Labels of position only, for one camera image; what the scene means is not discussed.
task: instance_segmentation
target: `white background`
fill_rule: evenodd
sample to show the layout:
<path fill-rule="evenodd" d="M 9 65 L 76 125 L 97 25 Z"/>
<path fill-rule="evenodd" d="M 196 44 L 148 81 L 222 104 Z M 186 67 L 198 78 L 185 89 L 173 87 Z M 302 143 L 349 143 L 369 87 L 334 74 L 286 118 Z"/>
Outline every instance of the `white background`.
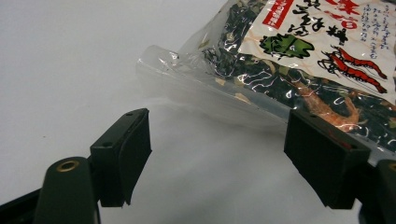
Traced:
<path fill-rule="evenodd" d="M 143 94 L 134 68 L 145 48 L 178 50 L 224 3 L 1 1 L 0 204 L 146 106 L 153 152 L 132 206 L 100 208 L 103 223 L 358 223 L 359 203 L 325 208 L 298 174 L 283 123 L 251 129 Z"/>

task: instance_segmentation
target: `clear plastic packaging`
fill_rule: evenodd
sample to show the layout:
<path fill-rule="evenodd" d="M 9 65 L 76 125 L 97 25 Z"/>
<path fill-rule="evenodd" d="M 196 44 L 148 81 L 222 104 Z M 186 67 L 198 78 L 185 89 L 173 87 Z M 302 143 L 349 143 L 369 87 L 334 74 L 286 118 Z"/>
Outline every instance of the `clear plastic packaging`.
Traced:
<path fill-rule="evenodd" d="M 376 15 L 373 14 L 375 5 L 367 1 L 360 4 L 360 0 L 347 0 L 343 1 L 346 2 L 344 5 L 339 2 L 229 0 L 213 20 L 193 35 L 178 52 L 155 46 L 148 48 L 137 63 L 138 75 L 145 89 L 152 94 L 165 95 L 175 102 L 194 105 L 196 109 L 213 111 L 220 118 L 237 118 L 250 126 L 260 124 L 251 114 L 269 112 L 286 122 L 290 109 L 301 108 L 365 142 L 378 159 L 394 156 L 395 5 L 373 1 L 370 4 L 381 4 L 376 8 L 382 8 L 379 14 L 376 12 L 379 15 L 376 17 L 373 16 Z M 282 11 L 297 15 L 302 20 L 301 25 L 304 25 L 304 19 L 311 20 L 305 22 L 309 23 L 306 27 L 311 30 L 303 27 L 307 30 L 306 37 L 301 33 L 302 27 L 296 29 L 293 26 L 294 29 L 289 28 L 285 34 L 277 31 L 273 23 L 274 27 L 266 29 L 275 32 L 274 35 L 256 38 L 255 44 L 260 46 L 256 49 L 264 56 L 257 56 L 255 52 L 245 53 L 247 47 L 241 46 L 247 35 L 256 32 L 252 29 L 257 20 L 271 23 L 277 15 L 282 16 Z M 373 29 L 376 31 L 372 23 L 375 18 L 381 18 L 380 29 L 383 31 L 379 31 L 382 39 L 378 38 L 373 51 L 373 43 L 364 42 L 363 36 L 364 30 L 366 33 Z M 339 26 L 321 23 L 326 20 L 338 22 L 335 24 Z M 364 28 L 367 27 L 364 23 L 367 20 L 372 28 Z M 360 39 L 354 35 L 348 39 L 347 35 L 348 40 L 345 40 L 341 33 L 329 33 L 334 27 L 341 33 L 352 33 L 350 28 L 355 27 L 353 29 L 357 30 L 353 32 L 358 32 Z M 314 46 L 311 43 L 318 41 L 318 37 L 311 37 L 315 38 L 311 41 L 309 34 L 320 29 L 330 39 L 324 38 L 319 41 L 321 44 Z M 364 58 L 364 53 L 354 50 L 359 48 L 356 43 L 362 41 L 371 48 L 365 57 L 371 58 Z M 284 43 L 288 44 L 288 49 L 279 50 L 284 48 Z M 319 60 L 308 57 L 310 55 L 319 57 Z M 299 66 L 298 62 L 306 63 L 305 67 Z M 315 71 L 311 70 L 314 65 L 310 63 L 322 71 L 319 76 L 318 73 L 309 73 Z M 351 85 L 341 84 L 340 79 Z"/>

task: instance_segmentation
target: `white label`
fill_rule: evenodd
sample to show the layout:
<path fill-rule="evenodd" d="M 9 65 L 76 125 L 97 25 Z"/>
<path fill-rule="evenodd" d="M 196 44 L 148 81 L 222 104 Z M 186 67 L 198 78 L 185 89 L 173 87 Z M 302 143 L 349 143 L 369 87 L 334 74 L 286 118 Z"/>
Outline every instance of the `white label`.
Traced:
<path fill-rule="evenodd" d="M 396 12 L 379 0 L 275 0 L 238 50 L 396 103 Z"/>

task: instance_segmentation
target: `seaweed snack package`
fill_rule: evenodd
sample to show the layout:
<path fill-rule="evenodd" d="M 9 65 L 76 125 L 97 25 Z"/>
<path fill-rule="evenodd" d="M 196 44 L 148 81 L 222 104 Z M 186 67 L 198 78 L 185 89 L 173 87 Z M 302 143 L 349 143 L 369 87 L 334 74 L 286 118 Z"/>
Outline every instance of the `seaweed snack package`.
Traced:
<path fill-rule="evenodd" d="M 309 111 L 392 157 L 395 9 L 381 0 L 229 0 L 178 53 L 151 47 L 137 68 L 160 85 L 201 85 L 283 120 Z"/>

